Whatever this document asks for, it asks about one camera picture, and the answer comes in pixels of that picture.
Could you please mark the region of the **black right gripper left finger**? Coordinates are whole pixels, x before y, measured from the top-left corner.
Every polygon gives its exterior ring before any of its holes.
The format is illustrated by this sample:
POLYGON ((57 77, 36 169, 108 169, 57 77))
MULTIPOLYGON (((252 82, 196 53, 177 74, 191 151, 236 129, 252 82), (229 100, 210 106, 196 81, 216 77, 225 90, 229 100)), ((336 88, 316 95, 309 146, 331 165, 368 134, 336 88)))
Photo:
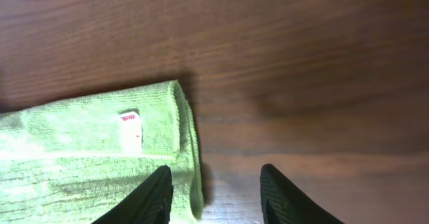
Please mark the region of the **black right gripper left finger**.
POLYGON ((160 166, 93 224, 168 224, 173 193, 171 169, 160 166))

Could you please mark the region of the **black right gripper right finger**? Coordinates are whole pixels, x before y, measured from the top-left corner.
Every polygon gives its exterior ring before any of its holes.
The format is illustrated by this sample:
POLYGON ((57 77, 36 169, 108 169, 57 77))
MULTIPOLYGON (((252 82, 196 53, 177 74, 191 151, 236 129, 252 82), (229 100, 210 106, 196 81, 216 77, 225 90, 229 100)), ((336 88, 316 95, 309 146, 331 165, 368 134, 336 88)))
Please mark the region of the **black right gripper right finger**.
POLYGON ((261 168, 260 195, 265 224, 343 224, 272 164, 261 168))

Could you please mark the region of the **light green microfiber cloth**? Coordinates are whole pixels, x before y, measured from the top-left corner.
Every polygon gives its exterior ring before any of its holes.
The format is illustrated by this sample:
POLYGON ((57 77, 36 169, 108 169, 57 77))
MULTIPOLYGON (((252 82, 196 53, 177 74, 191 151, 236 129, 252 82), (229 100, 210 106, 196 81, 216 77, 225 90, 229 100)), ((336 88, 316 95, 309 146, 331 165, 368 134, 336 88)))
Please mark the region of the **light green microfiber cloth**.
POLYGON ((171 221, 204 206, 198 140, 180 84, 167 81, 1 115, 1 222, 91 223, 160 166, 171 221))

